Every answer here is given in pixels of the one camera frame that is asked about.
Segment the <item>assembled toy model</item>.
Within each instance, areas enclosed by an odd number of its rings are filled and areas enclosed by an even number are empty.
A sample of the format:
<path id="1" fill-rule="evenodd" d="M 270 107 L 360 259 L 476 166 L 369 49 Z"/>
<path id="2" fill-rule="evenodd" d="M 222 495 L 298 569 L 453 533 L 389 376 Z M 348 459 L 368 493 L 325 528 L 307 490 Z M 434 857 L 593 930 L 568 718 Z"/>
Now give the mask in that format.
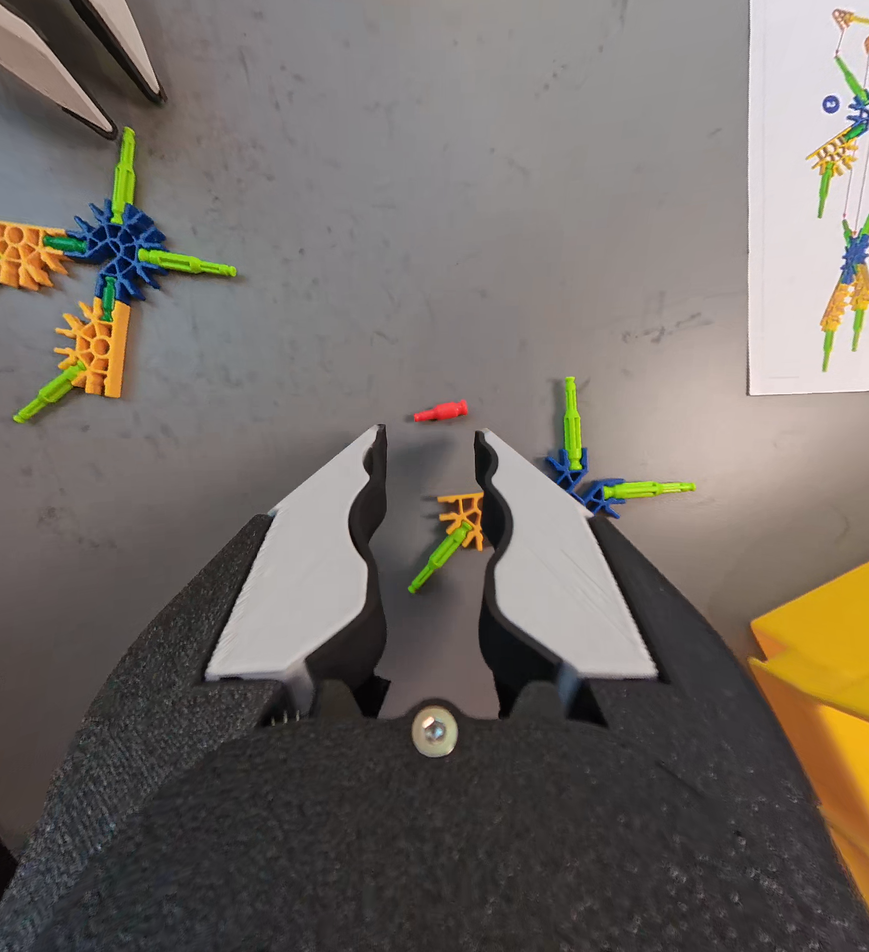
<path id="1" fill-rule="evenodd" d="M 553 481 L 591 515 L 606 515 L 609 518 L 618 519 L 620 517 L 618 506 L 630 500 L 690 493 L 696 490 L 697 487 L 693 482 L 630 482 L 609 478 L 584 484 L 589 473 L 588 452 L 583 445 L 582 418 L 578 409 L 578 393 L 574 377 L 565 379 L 564 393 L 563 444 L 555 456 L 547 457 L 546 463 L 550 467 Z M 423 568 L 408 585 L 409 593 L 417 593 L 459 549 L 470 545 L 478 551 L 483 549 L 484 499 L 484 492 L 437 497 L 438 504 L 450 507 L 450 510 L 442 512 L 439 516 L 439 520 L 446 524 L 445 538 L 428 556 Z"/>

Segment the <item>printed instruction sheet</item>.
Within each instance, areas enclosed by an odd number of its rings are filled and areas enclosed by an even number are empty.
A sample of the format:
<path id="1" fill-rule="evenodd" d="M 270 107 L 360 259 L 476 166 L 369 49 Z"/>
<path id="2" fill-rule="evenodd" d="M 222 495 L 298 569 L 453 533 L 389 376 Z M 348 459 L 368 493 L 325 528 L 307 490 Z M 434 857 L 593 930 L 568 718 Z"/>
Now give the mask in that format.
<path id="1" fill-rule="evenodd" d="M 750 2 L 749 393 L 869 391 L 869 1 Z"/>

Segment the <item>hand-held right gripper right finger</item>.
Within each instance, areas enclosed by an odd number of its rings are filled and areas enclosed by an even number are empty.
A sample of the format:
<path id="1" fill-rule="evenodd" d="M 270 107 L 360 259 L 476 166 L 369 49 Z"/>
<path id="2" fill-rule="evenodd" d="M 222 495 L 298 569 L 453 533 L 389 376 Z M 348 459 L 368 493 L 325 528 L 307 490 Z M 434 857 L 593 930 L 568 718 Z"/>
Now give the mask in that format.
<path id="1" fill-rule="evenodd" d="M 656 680 L 592 517 L 495 432 L 477 430 L 474 451 L 481 528 L 492 547 L 489 618 L 581 679 Z"/>

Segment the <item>yellow storage bin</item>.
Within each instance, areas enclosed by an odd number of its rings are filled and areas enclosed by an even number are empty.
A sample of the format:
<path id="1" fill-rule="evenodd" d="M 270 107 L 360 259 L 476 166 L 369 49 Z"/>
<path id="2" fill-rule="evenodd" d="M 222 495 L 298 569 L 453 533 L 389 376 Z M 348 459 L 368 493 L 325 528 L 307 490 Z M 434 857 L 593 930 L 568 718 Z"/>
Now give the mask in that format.
<path id="1" fill-rule="evenodd" d="M 753 676 L 869 908 L 869 562 L 750 628 Z"/>

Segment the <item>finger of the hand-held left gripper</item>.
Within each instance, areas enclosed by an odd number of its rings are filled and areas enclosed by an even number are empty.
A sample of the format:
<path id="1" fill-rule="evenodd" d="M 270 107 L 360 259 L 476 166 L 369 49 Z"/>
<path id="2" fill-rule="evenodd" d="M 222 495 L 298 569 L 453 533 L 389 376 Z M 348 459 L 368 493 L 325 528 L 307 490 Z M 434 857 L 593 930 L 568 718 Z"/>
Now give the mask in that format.
<path id="1" fill-rule="evenodd" d="M 114 140 L 118 129 L 71 75 L 48 43 L 17 13 L 0 3 L 0 65 L 62 111 Z"/>
<path id="2" fill-rule="evenodd" d="M 71 1 L 78 16 L 144 96 L 166 102 L 143 38 L 126 1 Z"/>

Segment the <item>light green toy rod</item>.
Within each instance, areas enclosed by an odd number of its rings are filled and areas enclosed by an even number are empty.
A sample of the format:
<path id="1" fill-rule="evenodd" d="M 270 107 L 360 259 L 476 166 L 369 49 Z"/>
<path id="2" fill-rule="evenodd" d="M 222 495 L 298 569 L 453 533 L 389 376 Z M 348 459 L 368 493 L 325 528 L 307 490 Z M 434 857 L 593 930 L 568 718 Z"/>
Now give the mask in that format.
<path id="1" fill-rule="evenodd" d="M 37 414 L 58 403 L 75 387 L 79 387 L 86 373 L 86 366 L 76 361 L 64 368 L 59 375 L 41 387 L 34 399 L 12 415 L 15 423 L 31 421 Z"/>
<path id="2" fill-rule="evenodd" d="M 217 277 L 235 278 L 237 268 L 223 263 L 202 260 L 198 257 L 168 252 L 162 249 L 141 248 L 138 250 L 139 262 L 160 268 L 164 271 L 177 271 L 192 275 L 206 274 Z"/>
<path id="3" fill-rule="evenodd" d="M 111 222 L 114 224 L 123 224 L 125 209 L 128 205 L 133 204 L 135 198 L 135 149 L 135 131 L 129 126 L 124 126 L 111 198 Z"/>

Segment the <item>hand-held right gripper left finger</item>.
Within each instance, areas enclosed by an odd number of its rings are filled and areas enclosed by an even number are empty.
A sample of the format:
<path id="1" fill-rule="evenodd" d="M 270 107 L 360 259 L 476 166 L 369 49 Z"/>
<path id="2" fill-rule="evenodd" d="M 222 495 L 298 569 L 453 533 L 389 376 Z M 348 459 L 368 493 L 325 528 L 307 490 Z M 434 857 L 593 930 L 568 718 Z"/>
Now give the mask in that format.
<path id="1" fill-rule="evenodd" d="M 388 439 L 369 427 L 286 495 L 220 634 L 207 681 L 366 681 L 386 643 L 370 541 Z"/>

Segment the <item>yellow toy connector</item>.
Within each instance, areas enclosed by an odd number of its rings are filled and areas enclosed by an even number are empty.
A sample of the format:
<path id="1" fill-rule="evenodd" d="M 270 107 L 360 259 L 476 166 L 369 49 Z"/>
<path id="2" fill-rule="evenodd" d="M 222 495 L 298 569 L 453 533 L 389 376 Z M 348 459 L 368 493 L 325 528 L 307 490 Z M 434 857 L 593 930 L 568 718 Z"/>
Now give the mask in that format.
<path id="1" fill-rule="evenodd" d="M 91 305 L 80 302 L 80 315 L 65 313 L 56 334 L 67 342 L 55 348 L 61 356 L 58 369 L 71 387 L 111 399 L 121 397 L 131 309 L 115 301 L 106 310 L 95 297 Z"/>
<path id="2" fill-rule="evenodd" d="M 65 230 L 0 220 L 0 285 L 37 292 L 53 285 L 52 273 L 67 274 L 65 255 L 42 244 L 45 234 Z"/>

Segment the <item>blue toy connector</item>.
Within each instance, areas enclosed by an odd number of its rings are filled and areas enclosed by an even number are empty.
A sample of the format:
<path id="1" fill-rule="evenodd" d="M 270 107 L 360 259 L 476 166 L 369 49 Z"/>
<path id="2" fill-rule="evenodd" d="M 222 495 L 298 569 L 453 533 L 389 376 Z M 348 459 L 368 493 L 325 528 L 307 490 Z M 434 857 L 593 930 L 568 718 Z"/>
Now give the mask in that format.
<path id="1" fill-rule="evenodd" d="M 94 220 L 87 222 L 76 216 L 75 229 L 67 232 L 67 236 L 81 242 L 84 249 L 68 252 L 68 256 L 98 268 L 95 292 L 103 292 L 106 280 L 113 278 L 119 302 L 145 300 L 143 285 L 158 290 L 156 277 L 166 270 L 140 260 L 139 252 L 167 251 L 165 233 L 146 212 L 132 204 L 124 206 L 120 223 L 113 221 L 111 199 L 105 200 L 103 208 L 94 204 L 90 208 Z"/>

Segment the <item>grey desk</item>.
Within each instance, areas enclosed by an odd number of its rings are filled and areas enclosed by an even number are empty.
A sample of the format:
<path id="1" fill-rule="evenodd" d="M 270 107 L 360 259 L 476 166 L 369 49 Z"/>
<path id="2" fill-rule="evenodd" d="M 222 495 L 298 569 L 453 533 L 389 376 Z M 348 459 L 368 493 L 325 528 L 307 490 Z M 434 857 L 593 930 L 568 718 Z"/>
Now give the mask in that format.
<path id="1" fill-rule="evenodd" d="M 485 426 L 542 463 L 578 378 L 597 475 L 696 482 L 618 526 L 736 654 L 869 560 L 869 392 L 750 398 L 744 2 L 131 2 L 168 102 L 67 2 L 20 2 L 138 137 L 171 275 L 120 400 L 53 378 L 94 269 L 0 287 L 0 835 L 22 850 L 107 674 L 250 516 L 373 423 L 384 714 L 487 717 L 488 552 L 419 596 Z M 413 422 L 466 400 L 468 413 Z"/>

